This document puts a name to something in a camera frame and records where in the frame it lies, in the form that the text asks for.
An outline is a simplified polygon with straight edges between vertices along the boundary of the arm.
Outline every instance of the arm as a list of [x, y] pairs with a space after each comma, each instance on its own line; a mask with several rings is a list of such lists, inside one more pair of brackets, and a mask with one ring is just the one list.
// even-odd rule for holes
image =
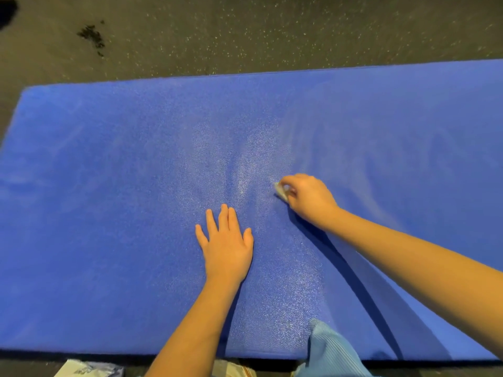
[[503, 273], [339, 208], [326, 186], [287, 176], [293, 210], [341, 237], [433, 312], [503, 358]]
[[145, 377], [210, 376], [218, 340], [253, 255], [253, 236], [239, 230], [236, 211], [222, 205], [219, 228], [206, 211], [210, 239], [196, 226], [206, 263], [206, 283], [196, 302], [148, 369]]

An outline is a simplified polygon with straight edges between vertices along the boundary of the light blue fabric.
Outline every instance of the light blue fabric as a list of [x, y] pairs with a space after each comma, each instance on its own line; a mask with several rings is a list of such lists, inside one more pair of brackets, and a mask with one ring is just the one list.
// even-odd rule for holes
[[295, 377], [372, 376], [350, 343], [328, 324], [311, 319], [309, 361], [300, 365]]

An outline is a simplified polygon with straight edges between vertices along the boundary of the blue mat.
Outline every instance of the blue mat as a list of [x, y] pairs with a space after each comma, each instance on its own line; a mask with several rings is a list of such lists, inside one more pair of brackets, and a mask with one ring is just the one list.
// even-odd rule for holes
[[219, 355], [303, 358], [316, 317], [363, 359], [495, 359], [273, 182], [313, 174], [503, 270], [502, 100], [503, 61], [29, 88], [0, 154], [0, 348], [158, 352], [204, 283], [194, 224], [226, 202], [255, 253]]

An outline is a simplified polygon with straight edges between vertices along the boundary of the speckled floor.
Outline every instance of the speckled floor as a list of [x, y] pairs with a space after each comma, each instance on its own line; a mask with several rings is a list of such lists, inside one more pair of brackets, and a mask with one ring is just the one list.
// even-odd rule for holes
[[[16, 1], [0, 31], [0, 135], [35, 84], [503, 58], [503, 0]], [[102, 41], [78, 36], [86, 25]], [[0, 359], [1, 377], [58, 368]], [[375, 373], [503, 376], [497, 367]]]

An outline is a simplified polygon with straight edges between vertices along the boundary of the forearm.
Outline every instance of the forearm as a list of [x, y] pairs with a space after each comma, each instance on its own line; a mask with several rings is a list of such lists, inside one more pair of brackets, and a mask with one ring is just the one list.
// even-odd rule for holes
[[432, 311], [503, 358], [503, 273], [339, 208], [327, 213], [326, 226]]
[[207, 282], [145, 377], [207, 377], [238, 286]]

